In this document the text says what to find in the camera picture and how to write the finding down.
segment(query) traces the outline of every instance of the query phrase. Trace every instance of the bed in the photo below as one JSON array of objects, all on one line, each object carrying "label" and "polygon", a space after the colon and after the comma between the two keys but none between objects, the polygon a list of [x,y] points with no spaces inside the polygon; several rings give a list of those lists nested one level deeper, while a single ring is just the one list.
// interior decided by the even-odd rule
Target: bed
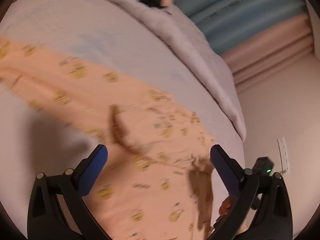
[{"label": "bed", "polygon": [[[218,104],[219,99],[212,96],[201,78],[177,56],[177,51],[110,0],[17,0],[0,23],[0,36],[45,44],[56,52],[113,65],[118,72],[172,93],[177,103],[197,113],[229,156],[244,167],[245,135],[241,138],[226,108]],[[212,71],[223,80],[221,87],[228,87],[224,93],[238,105],[229,68],[225,64],[215,68]],[[36,174],[43,171],[55,175],[75,167],[97,141],[50,116],[34,112],[3,87],[0,124],[0,201],[26,236],[29,196]],[[213,223],[228,192],[216,171],[212,183]]]}]

